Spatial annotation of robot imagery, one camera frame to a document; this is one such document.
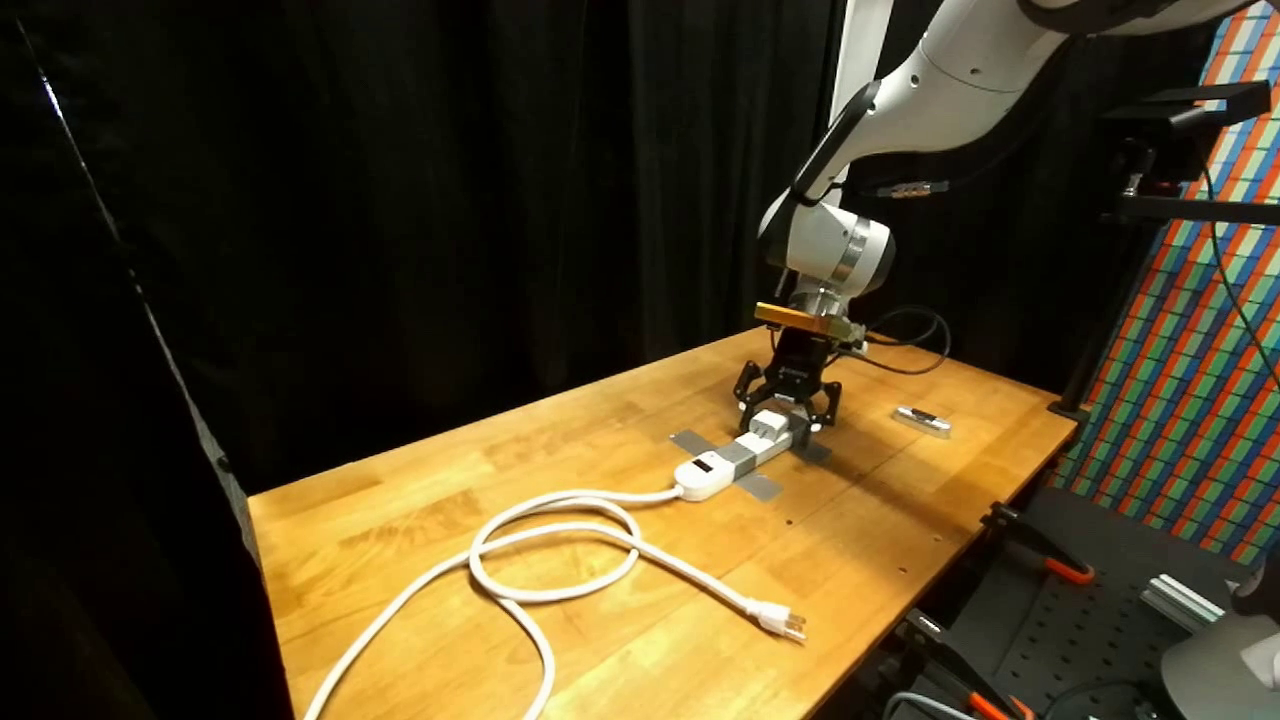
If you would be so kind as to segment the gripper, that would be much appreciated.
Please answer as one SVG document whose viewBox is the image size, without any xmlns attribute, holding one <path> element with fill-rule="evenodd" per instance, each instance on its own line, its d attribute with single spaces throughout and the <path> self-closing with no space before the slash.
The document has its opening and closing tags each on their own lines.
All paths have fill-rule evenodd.
<svg viewBox="0 0 1280 720">
<path fill-rule="evenodd" d="M 803 411 L 810 433 L 833 427 L 844 384 L 823 380 L 823 372 L 838 356 L 838 341 L 808 331 L 777 331 L 772 340 L 771 363 L 746 361 L 735 382 L 739 427 L 749 427 L 756 409 L 773 397 L 805 397 Z"/>
</svg>

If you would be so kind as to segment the small silver metal block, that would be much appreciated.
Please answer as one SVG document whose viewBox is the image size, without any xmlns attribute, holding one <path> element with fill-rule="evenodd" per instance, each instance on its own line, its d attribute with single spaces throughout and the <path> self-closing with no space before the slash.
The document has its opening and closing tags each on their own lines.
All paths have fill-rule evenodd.
<svg viewBox="0 0 1280 720">
<path fill-rule="evenodd" d="M 952 424 L 947 419 L 919 407 L 897 406 L 892 413 L 892 419 L 941 439 L 948 439 L 952 436 Z"/>
</svg>

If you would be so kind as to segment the black clamp with orange tips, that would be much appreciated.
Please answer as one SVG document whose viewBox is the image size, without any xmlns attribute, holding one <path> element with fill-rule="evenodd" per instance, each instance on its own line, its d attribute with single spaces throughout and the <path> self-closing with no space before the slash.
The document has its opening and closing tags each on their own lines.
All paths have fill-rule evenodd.
<svg viewBox="0 0 1280 720">
<path fill-rule="evenodd" d="M 992 502 L 980 524 L 996 538 L 1009 541 L 1039 556 L 1043 568 L 1075 585 L 1091 585 L 1096 569 L 1068 551 L 1060 542 L 1029 521 L 1024 512 L 1002 502 Z"/>
<path fill-rule="evenodd" d="M 904 616 L 896 633 L 922 662 L 924 674 L 938 687 L 956 691 L 972 720 L 1038 720 L 1036 711 L 1015 696 L 1000 691 L 951 642 L 951 633 L 919 609 Z"/>
</svg>

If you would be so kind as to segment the black curtain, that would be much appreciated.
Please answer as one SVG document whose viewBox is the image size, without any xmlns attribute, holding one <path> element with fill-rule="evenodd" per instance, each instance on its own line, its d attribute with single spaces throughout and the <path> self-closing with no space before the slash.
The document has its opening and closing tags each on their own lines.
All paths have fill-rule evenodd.
<svg viewBox="0 0 1280 720">
<path fill-rule="evenodd" d="M 748 325 L 845 0 L 0 0 L 0 720 L 284 720 L 256 493 Z"/>
</svg>

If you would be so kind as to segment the colourful patterned board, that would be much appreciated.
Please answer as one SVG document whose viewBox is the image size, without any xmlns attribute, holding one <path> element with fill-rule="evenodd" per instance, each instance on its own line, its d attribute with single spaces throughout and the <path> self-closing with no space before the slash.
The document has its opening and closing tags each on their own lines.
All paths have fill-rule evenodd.
<svg viewBox="0 0 1280 720">
<path fill-rule="evenodd" d="M 1280 541 L 1280 228 L 1174 222 L 1050 484 L 1251 565 Z"/>
</svg>

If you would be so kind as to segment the aluminium extrusion bar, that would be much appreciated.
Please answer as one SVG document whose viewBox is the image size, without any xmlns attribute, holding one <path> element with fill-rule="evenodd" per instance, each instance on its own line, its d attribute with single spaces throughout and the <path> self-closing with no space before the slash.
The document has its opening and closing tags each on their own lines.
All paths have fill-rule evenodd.
<svg viewBox="0 0 1280 720">
<path fill-rule="evenodd" d="M 1151 578 L 1140 592 L 1140 600 L 1190 634 L 1202 632 L 1225 615 L 1221 606 L 1169 574 Z"/>
</svg>

